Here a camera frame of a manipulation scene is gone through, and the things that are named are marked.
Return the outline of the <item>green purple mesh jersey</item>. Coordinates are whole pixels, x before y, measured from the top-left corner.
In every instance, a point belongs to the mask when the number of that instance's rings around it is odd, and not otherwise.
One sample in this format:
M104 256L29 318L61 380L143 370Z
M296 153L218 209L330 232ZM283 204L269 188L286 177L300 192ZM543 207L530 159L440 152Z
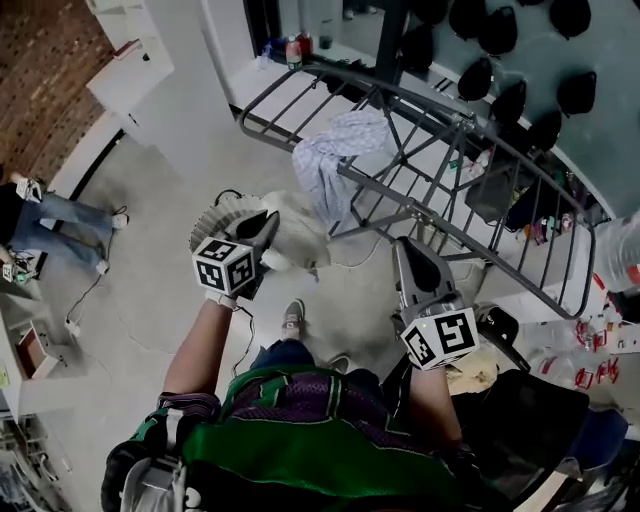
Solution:
M280 365L225 399L159 397L106 461L103 512L501 512L466 446L433 450L346 376Z

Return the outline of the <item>grey metal drying rack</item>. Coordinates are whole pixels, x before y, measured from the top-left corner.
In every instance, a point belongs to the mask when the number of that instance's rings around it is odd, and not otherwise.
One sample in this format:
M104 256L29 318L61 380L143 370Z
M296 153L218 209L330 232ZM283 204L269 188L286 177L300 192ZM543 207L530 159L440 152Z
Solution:
M291 152L349 111L384 115L391 137L383 151L339 167L352 197L331 237L404 236L450 263L481 263L487 300L518 306L537 321L586 312L595 234L584 208L532 158L456 110L361 72L308 65L283 73L238 121L249 137ZM475 178L502 164L515 167L511 201L501 218L486 223L465 197Z

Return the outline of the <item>white ribbed laundry basket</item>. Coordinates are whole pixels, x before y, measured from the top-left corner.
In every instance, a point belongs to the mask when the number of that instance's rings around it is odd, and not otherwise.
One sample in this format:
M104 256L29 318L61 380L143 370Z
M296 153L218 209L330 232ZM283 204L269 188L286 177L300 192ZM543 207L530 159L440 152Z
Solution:
M211 204L191 230L189 251L193 253L205 238L224 232L235 220L263 208L262 199L254 195L226 197Z

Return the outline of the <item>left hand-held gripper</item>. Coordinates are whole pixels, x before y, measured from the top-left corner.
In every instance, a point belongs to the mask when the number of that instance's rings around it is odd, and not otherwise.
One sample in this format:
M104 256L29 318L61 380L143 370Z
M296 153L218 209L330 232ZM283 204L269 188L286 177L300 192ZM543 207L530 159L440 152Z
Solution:
M253 300L264 279L262 255L279 225L278 211L249 211L224 229L230 240L206 237L192 253L196 282L206 291ZM252 238L254 246L232 241Z

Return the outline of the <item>pile of red white packets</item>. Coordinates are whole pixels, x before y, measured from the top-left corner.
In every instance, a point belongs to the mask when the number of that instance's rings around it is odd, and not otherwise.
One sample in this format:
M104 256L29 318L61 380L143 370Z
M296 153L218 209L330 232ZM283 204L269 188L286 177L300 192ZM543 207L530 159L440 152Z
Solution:
M599 313L538 324L527 339L532 370L545 381L581 391L616 383L619 358L640 355L640 282L609 292Z

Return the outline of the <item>black office chair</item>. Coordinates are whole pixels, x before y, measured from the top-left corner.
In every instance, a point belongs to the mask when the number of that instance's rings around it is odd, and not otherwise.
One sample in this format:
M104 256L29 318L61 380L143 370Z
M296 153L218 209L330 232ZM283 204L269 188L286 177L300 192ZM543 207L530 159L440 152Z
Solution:
M477 311L479 335L516 364L488 389L453 397L463 440L482 475L511 509L522 505L568 456L589 408L587 395L545 382L514 342L515 318L497 306Z

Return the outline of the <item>cream printed T-shirt clothes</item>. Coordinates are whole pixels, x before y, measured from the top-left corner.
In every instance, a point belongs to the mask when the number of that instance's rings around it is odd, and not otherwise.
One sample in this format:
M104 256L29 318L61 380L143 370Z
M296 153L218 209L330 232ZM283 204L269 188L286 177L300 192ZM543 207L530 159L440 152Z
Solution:
M280 216L271 245L275 251L308 271L331 264L327 228L316 217L305 194L270 192L262 198L262 204Z

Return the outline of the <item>yellow crumpled cloth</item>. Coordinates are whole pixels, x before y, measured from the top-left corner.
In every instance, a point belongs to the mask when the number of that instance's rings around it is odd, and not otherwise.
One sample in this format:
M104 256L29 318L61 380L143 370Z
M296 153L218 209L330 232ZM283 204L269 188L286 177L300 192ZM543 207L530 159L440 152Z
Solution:
M451 395L485 391L494 384L497 376L498 363L492 346L483 345L477 351L446 366Z

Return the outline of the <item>dark blue shorts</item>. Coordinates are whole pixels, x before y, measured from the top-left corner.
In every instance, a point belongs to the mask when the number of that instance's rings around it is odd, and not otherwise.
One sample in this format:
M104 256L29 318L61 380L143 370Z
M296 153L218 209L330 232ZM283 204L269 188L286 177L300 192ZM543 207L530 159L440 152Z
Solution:
M320 367L329 369L329 362L321 364ZM315 360L311 352L301 341L278 340L267 349L262 347L250 368L262 369L279 365L315 366ZM354 365L351 358L349 372L343 375L353 382L359 382L373 387L380 385L379 378L376 374L368 369Z

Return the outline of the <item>person's left shoe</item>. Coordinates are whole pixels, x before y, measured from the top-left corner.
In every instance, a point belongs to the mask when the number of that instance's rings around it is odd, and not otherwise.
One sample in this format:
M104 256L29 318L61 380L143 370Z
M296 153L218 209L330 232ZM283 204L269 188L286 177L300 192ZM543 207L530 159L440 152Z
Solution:
M305 305L301 299L294 299L283 314L281 338L301 341L306 331Z

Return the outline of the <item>pale blue patterned clothes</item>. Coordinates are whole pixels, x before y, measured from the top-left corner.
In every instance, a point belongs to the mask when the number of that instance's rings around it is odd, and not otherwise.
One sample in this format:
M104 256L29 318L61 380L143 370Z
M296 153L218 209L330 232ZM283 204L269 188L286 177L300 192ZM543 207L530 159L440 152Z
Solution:
M339 167L349 158L383 151L390 137L384 115L349 111L332 118L328 130L296 145L292 163L299 186L327 228L342 222L350 211L352 188Z

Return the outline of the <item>person's right forearm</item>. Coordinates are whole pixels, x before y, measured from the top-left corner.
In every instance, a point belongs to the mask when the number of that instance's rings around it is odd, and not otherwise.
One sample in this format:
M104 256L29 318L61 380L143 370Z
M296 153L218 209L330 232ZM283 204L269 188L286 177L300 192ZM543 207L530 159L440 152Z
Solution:
M412 370L408 415L412 433L428 447L449 449L462 443L462 430L443 367Z

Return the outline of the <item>white shelf unit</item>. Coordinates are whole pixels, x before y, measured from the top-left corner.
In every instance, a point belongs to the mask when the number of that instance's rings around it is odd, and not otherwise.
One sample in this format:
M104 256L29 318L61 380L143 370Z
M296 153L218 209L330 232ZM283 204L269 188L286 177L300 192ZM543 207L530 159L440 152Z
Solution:
M152 91L174 71L146 0L85 0L109 43L107 64L87 85L93 96L137 143L151 144L141 108ZM140 47L123 60L113 54L129 41Z

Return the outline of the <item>blue chair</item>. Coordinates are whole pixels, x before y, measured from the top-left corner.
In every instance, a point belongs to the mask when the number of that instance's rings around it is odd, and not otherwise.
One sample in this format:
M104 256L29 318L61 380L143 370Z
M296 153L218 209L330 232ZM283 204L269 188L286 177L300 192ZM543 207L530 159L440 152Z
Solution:
M617 456L628 426L617 409L589 408L566 457L575 460L581 472L606 466Z

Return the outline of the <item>black bag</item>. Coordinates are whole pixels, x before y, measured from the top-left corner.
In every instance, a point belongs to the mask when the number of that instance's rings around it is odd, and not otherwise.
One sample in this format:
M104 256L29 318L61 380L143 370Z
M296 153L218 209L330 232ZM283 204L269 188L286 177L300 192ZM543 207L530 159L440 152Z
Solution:
M475 178L468 188L465 204L486 223L498 220L507 210L514 170L513 164L502 164L487 177Z

